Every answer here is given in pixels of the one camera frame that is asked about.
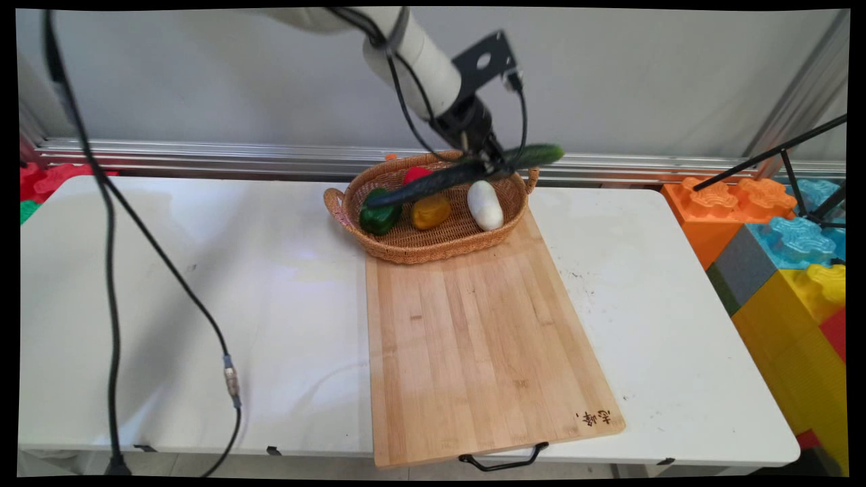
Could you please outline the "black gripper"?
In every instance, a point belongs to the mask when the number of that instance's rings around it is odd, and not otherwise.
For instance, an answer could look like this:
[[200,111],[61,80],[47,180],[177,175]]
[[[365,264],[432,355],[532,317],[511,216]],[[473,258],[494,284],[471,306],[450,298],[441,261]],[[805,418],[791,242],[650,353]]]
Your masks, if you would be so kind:
[[478,95],[456,101],[429,124],[457,151],[460,170],[485,170],[485,175],[509,175],[505,150],[494,134],[493,120]]

